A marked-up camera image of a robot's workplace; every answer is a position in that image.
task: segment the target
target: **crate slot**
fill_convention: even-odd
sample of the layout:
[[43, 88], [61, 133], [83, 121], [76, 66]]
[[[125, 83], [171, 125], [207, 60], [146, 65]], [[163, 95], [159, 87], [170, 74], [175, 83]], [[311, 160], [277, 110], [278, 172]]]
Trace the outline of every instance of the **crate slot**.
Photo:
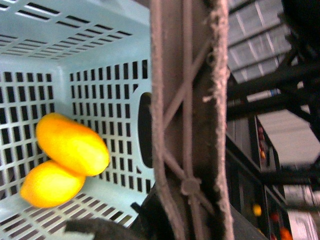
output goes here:
[[34, 44], [29, 44], [29, 43], [19, 43], [18, 46], [26, 46], [26, 47], [28, 47], [27, 49], [30, 49], [30, 50], [35, 50], [36, 48], [40, 47], [39, 45], [34, 45]]
[[11, 43], [11, 41], [8, 41], [8, 40], [1, 40], [1, 39], [0, 39], [0, 43]]
[[41, 13], [51, 14], [51, 15], [58, 15], [60, 12], [33, 2], [29, 2], [27, 5], [25, 5], [26, 8], [33, 9], [36, 11], [39, 11]]
[[125, 32], [125, 31], [117, 31], [118, 34], [121, 34], [121, 35], [125, 35], [125, 36], [132, 36], [131, 33], [129, 32]]
[[8, 10], [8, 9], [9, 9], [8, 5], [4, 5], [4, 4], [0, 3], [0, 10], [5, 11], [5, 10]]
[[83, 23], [83, 24], [89, 24], [90, 23], [90, 21], [85, 20], [85, 19], [81, 19], [81, 18], [76, 17], [76, 16], [69, 15], [69, 16], [66, 16], [65, 18], [71, 19], [71, 20], [74, 20], [74, 21], [77, 21], [77, 22], [80, 22], [80, 23]]
[[85, 38], [89, 38], [89, 39], [94, 38], [94, 36], [92, 36], [92, 35], [83, 34], [83, 33], [77, 33], [76, 35], [81, 36], [81, 37], [85, 37]]
[[44, 42], [44, 41], [31, 40], [31, 39], [26, 39], [24, 41], [29, 42], [29, 43], [33, 43], [33, 44], [38, 44], [37, 47], [40, 47], [41, 45], [44, 45], [44, 44], [48, 44], [47, 42]]
[[9, 35], [3, 35], [3, 34], [0, 34], [0, 38], [4, 38], [4, 39], [18, 39], [18, 38], [15, 37], [15, 36], [9, 36]]
[[5, 109], [1, 107], [0, 108], [0, 124], [6, 124], [6, 123], [7, 123], [7, 118], [6, 118]]
[[122, 39], [122, 37], [116, 36], [116, 35], [112, 35], [112, 34], [109, 34], [108, 37], [113, 38], [113, 39]]
[[70, 44], [70, 45], [77, 45], [78, 43], [76, 42], [71, 42], [71, 41], [60, 41], [60, 43], [63, 43], [63, 44]]
[[92, 34], [103, 34], [102, 31], [97, 31], [97, 30], [93, 30], [93, 29], [86, 29], [86, 32], [92, 33]]
[[75, 28], [75, 29], [80, 28], [80, 26], [78, 26], [78, 25], [67, 23], [67, 22], [64, 22], [64, 21], [57, 21], [56, 24], [60, 24], [60, 25], [63, 25], [63, 26], [66, 26], [66, 27], [70, 27], [70, 28]]
[[19, 54], [19, 53], [12, 53], [12, 52], [3, 52], [1, 54], [4, 55], [12, 55], [12, 56], [23, 56], [23, 54]]
[[105, 39], [105, 38], [99, 38], [99, 40], [103, 41], [103, 42], [107, 42], [107, 43], [112, 43], [112, 40], [109, 39]]
[[21, 49], [21, 50], [27, 50], [27, 51], [33, 51], [34, 50], [34, 48], [29, 48], [29, 47], [25, 47], [25, 46], [13, 46], [12, 47], [13, 49]]
[[46, 16], [42, 16], [36, 13], [32, 13], [30, 11], [25, 11], [25, 10], [19, 10], [15, 14], [21, 15], [23, 17], [35, 19], [35, 20], [40, 20], [40, 21], [48, 21], [50, 18]]
[[27, 54], [28, 51], [25, 51], [25, 50], [14, 50], [14, 49], [8, 49], [5, 53], [7, 54]]
[[2, 88], [0, 86], [0, 104], [3, 104], [4, 103], [4, 97], [3, 97], [3, 94], [2, 94]]

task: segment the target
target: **red fruit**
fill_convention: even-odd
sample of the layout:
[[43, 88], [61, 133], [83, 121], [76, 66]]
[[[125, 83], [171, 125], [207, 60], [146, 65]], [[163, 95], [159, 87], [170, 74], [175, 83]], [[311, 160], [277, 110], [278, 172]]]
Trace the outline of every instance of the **red fruit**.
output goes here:
[[258, 127], [258, 133], [259, 134], [263, 134], [264, 133], [264, 129], [262, 128], [262, 126]]
[[258, 139], [259, 139], [260, 141], [265, 140], [265, 135], [264, 135], [263, 133], [259, 133], [259, 134], [258, 134]]
[[276, 235], [274, 235], [274, 234], [272, 233], [272, 234], [271, 234], [271, 238], [270, 238], [270, 240], [277, 240]]
[[270, 218], [274, 223], [277, 223], [280, 220], [279, 214], [277, 212], [271, 213]]

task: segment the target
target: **plastic crate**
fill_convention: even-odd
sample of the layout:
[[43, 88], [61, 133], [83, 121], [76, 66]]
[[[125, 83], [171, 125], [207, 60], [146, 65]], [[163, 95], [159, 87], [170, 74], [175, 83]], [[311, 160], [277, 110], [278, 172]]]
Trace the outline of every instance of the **plastic crate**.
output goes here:
[[[129, 226], [131, 203], [154, 184], [138, 128], [141, 97], [151, 92], [149, 10], [131, 0], [0, 0], [0, 19], [0, 239], [92, 238], [64, 233], [70, 218]], [[98, 132], [110, 165], [71, 201], [42, 209], [19, 190], [48, 159], [35, 126], [49, 112]]]

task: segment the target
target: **crate handle hole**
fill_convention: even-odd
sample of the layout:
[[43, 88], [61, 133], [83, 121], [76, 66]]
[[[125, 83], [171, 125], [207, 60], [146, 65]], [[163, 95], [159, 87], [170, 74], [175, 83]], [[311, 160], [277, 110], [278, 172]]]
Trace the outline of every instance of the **crate handle hole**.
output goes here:
[[138, 112], [138, 135], [142, 161], [152, 168], [152, 133], [151, 133], [151, 93], [145, 92], [140, 97]]

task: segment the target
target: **orange fruit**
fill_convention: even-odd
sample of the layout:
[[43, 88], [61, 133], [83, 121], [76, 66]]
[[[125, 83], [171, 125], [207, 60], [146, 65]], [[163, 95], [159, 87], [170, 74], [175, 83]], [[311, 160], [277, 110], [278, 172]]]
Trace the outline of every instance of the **orange fruit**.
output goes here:
[[290, 231], [285, 227], [280, 228], [280, 236], [281, 240], [293, 240]]
[[83, 187], [85, 180], [85, 176], [49, 160], [29, 172], [20, 195], [35, 207], [51, 208], [73, 198]]
[[256, 217], [260, 217], [262, 215], [262, 209], [259, 204], [254, 204], [252, 207], [252, 211]]
[[61, 114], [45, 115], [35, 133], [40, 148], [52, 160], [78, 174], [98, 175], [110, 162], [107, 146], [96, 132]]

